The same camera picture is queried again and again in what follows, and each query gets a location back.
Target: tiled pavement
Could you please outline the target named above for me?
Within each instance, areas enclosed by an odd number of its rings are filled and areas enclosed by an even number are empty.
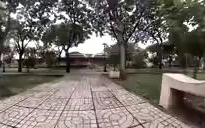
[[[78,77],[0,101],[0,128],[188,128],[99,74]]]

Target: grass lawn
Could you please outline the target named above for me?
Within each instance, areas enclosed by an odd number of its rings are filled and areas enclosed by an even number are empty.
[[[0,100],[58,78],[59,76],[49,75],[4,75],[0,78]]]
[[[199,73],[198,79],[205,80],[205,73]],[[162,73],[138,73],[129,74],[127,80],[118,81],[130,92],[141,95],[151,103],[158,105],[162,82]]]

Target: tree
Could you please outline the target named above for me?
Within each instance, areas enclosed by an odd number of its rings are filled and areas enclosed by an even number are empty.
[[[148,39],[144,32],[148,24],[144,18],[150,13],[150,1],[144,0],[95,0],[90,1],[95,9],[95,28],[108,32],[120,46],[120,71],[125,77],[126,46],[129,42],[144,42]]]
[[[148,58],[148,53],[146,50],[137,48],[132,58],[134,68],[144,68],[146,67],[146,59]]]
[[[0,1],[0,63],[2,49],[11,28],[11,14],[15,12],[17,6],[18,2],[16,0]]]
[[[111,54],[109,55],[107,62],[108,64],[112,65],[114,67],[114,71],[116,70],[117,65],[119,64],[120,57],[119,57],[119,53],[117,54]]]
[[[18,23],[13,29],[15,40],[14,45],[17,50],[17,53],[19,54],[18,72],[22,72],[23,55],[29,42],[34,39],[34,32],[32,30],[34,24],[32,23],[29,25],[30,26],[26,26],[24,25],[24,23]]]
[[[78,46],[82,43],[88,34],[83,28],[77,24],[59,24],[52,25],[50,30],[45,33],[43,41],[49,44],[59,45],[63,48],[66,54],[66,72],[70,72],[70,57],[69,49],[73,46]]]
[[[184,35],[183,43],[185,51],[194,56],[196,65],[193,77],[196,78],[201,58],[205,56],[205,32],[199,29],[188,32]]]
[[[48,68],[53,67],[56,64],[56,53],[54,51],[46,51],[44,53],[44,61]]]
[[[23,65],[26,66],[27,72],[30,72],[30,68],[35,68],[37,64],[37,51],[35,48],[28,47],[25,50]]]

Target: concrete bench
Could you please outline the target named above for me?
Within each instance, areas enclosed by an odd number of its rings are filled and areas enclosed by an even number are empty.
[[[110,71],[109,77],[112,79],[118,79],[118,78],[120,78],[120,72],[119,71]]]
[[[159,105],[166,109],[183,101],[183,94],[190,93],[205,98],[205,81],[195,80],[183,74],[164,73]]]

